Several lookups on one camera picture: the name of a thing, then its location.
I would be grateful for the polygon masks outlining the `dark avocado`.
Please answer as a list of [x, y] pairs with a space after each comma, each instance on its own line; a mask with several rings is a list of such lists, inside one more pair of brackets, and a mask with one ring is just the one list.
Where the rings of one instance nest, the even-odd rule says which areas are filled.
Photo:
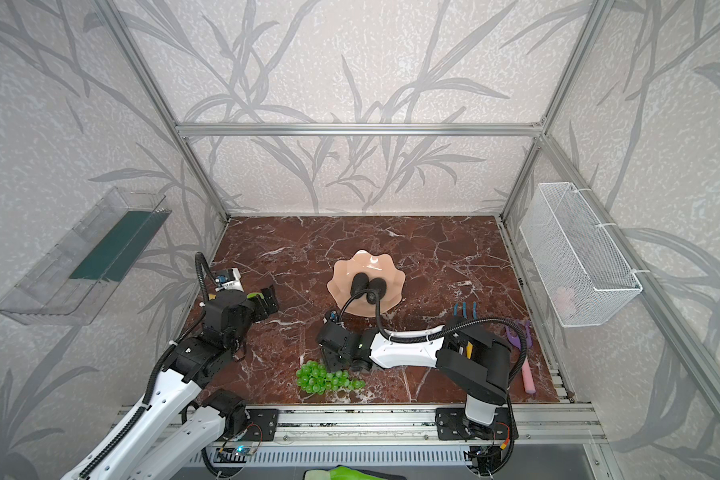
[[354, 275], [350, 285], [350, 295], [357, 299], [368, 293], [368, 283], [370, 279], [366, 273], [359, 272]]
[[386, 294], [387, 282], [382, 277], [371, 279], [368, 283], [368, 289], [370, 292], [367, 294], [367, 300], [369, 303], [380, 301]]

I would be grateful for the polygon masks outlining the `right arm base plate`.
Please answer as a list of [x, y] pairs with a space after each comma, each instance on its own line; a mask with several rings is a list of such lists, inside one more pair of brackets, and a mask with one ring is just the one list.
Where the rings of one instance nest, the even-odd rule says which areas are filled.
[[468, 420], [464, 408], [441, 407], [435, 410], [435, 426], [439, 440], [487, 440], [505, 442], [509, 436], [518, 438], [517, 428], [508, 409], [497, 409], [489, 426]]

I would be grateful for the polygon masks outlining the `green fake grape bunch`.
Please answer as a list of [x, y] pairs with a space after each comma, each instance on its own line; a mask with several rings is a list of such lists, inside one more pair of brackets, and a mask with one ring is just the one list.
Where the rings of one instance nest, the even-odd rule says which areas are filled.
[[296, 371], [296, 384], [307, 394], [356, 391], [366, 385], [363, 380], [352, 377], [347, 370], [329, 372], [323, 364], [316, 361], [308, 361]]

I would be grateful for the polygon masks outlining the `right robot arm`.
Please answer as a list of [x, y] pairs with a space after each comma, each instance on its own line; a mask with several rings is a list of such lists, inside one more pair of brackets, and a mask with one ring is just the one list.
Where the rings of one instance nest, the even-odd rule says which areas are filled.
[[510, 384], [522, 371], [530, 347], [528, 329], [512, 320], [462, 316], [429, 330], [389, 334], [378, 328], [359, 334], [328, 320], [317, 343], [331, 372], [346, 367], [438, 370], [465, 392], [464, 423], [473, 433], [493, 426], [499, 409], [509, 407]]

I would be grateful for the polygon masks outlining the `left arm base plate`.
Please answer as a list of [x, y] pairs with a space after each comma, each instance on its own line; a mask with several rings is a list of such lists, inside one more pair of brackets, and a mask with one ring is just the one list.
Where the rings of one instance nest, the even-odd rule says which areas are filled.
[[225, 436], [231, 441], [272, 442], [279, 413], [275, 408], [254, 408], [233, 413], [227, 421]]

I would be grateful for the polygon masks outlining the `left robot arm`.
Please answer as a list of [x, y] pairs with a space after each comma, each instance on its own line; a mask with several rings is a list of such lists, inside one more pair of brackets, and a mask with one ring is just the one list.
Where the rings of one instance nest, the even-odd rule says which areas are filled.
[[246, 402], [223, 389], [201, 403], [177, 431], [161, 435], [234, 362], [250, 326], [278, 310], [272, 287], [252, 294], [218, 292], [203, 308], [201, 333], [170, 344], [153, 367], [142, 398], [66, 478], [169, 479], [218, 439], [243, 437], [252, 423]]

